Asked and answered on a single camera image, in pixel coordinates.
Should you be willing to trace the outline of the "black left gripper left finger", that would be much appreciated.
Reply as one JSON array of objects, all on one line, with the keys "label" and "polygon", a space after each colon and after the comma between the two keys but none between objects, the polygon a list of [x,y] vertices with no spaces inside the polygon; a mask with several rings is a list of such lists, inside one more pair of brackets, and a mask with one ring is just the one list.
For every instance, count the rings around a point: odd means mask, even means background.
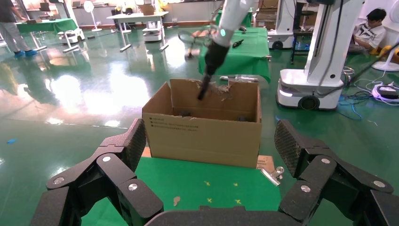
[{"label": "black left gripper left finger", "polygon": [[53,176],[31,219],[32,226],[79,226],[107,198],[129,226],[143,226],[163,211],[163,202],[137,178],[146,146],[144,121],[107,137],[86,160]]}]

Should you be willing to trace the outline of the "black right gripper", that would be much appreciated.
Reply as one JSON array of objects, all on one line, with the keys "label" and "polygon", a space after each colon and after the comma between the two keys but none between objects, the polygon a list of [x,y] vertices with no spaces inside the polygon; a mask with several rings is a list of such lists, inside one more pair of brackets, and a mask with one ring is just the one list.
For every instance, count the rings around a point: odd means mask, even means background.
[{"label": "black right gripper", "polygon": [[214,40],[212,40],[207,46],[207,51],[205,54],[204,77],[200,92],[197,96],[198,100],[202,100],[204,98],[211,82],[212,75],[214,75],[216,70],[224,63],[229,49],[230,45],[223,46],[216,43]]}]

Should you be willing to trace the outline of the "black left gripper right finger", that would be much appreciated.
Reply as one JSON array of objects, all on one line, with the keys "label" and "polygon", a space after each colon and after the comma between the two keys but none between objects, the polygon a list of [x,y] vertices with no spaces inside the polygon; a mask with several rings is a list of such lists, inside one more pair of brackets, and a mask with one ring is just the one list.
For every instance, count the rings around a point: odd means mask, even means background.
[{"label": "black left gripper right finger", "polygon": [[393,186],[339,158],[323,141],[301,135],[287,120],[277,123],[275,147],[296,183],[279,211],[307,225],[322,200],[355,226],[396,226],[399,198]]}]

